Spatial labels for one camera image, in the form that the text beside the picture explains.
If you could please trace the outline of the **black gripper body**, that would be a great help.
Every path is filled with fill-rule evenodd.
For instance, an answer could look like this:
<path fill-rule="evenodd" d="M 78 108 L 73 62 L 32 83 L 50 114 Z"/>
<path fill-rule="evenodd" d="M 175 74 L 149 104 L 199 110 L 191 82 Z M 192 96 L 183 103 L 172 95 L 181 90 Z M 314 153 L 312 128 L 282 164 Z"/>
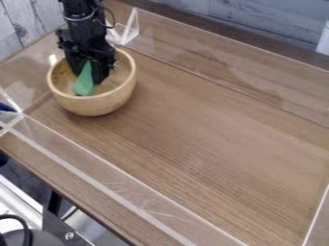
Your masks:
<path fill-rule="evenodd" d="M 54 31 L 64 54 L 85 53 L 89 61 L 115 58 L 115 48 L 105 41 L 107 31 L 112 28 L 105 24 L 105 17 L 101 14 L 85 17 L 65 15 L 64 19 L 68 27 Z"/>

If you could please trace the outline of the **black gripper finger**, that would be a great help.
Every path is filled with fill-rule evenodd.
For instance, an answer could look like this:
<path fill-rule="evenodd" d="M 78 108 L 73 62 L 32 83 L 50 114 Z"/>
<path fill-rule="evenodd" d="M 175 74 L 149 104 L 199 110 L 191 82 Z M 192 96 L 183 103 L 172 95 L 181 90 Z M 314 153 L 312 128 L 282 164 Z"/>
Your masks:
<path fill-rule="evenodd" d="M 65 59 L 73 74 L 78 76 L 81 74 L 84 64 L 89 60 L 89 56 L 85 53 L 66 52 Z"/>
<path fill-rule="evenodd" d="M 97 86 L 102 83 L 104 79 L 109 76 L 109 70 L 113 68 L 115 58 L 104 60 L 90 60 L 90 76 L 92 83 Z"/>

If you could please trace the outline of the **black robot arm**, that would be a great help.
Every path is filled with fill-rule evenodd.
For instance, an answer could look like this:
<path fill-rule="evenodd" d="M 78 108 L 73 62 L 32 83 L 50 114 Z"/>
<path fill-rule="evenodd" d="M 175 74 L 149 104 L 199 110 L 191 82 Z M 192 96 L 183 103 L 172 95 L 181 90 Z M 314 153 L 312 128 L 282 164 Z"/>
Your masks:
<path fill-rule="evenodd" d="M 76 76 L 82 73 L 86 62 L 90 66 L 90 81 L 98 86 L 115 68 L 115 48 L 107 42 L 102 0 L 58 0 L 62 6 L 65 28 L 54 31 L 57 47 Z"/>

